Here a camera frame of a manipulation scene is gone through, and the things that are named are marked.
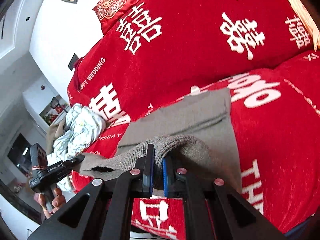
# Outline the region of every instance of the white ceiling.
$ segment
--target white ceiling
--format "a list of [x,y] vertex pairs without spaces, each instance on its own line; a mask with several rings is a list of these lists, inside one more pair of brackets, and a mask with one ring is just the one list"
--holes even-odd
[[43,0],[15,0],[0,22],[0,73],[29,51],[32,31]]

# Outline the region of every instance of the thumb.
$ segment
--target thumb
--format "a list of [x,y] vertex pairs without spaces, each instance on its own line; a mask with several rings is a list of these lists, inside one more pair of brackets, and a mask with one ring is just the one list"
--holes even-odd
[[38,196],[38,201],[39,201],[39,204],[41,205],[42,209],[43,209],[43,213],[45,215],[46,218],[50,218],[51,217],[51,214],[49,213],[48,209],[47,209],[47,206],[46,206],[46,200],[45,200],[45,196],[40,194]]

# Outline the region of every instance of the gold embroidery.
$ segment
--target gold embroidery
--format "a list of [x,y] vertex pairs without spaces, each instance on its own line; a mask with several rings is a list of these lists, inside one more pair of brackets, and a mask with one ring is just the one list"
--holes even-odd
[[97,15],[99,20],[111,19],[119,11],[127,0],[100,0],[97,4]]

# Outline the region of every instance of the blue gripper pad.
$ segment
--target blue gripper pad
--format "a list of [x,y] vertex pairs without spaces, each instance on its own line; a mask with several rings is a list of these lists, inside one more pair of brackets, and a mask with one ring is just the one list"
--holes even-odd
[[165,159],[162,162],[162,168],[163,168],[163,190],[164,190],[164,196],[168,197],[167,165],[165,164]]

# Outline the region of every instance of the white cabinet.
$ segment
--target white cabinet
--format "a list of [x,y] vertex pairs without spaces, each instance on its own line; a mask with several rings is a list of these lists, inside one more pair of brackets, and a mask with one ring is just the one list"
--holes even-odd
[[28,101],[36,114],[40,114],[57,95],[50,89],[44,76],[41,76],[23,92],[23,98]]
[[22,94],[27,111],[36,121],[38,127],[45,132],[47,132],[50,124],[60,122],[66,116],[66,112],[61,111],[60,107],[56,109],[50,107],[53,97],[56,97],[67,111],[70,110],[70,106],[61,98],[43,75]]

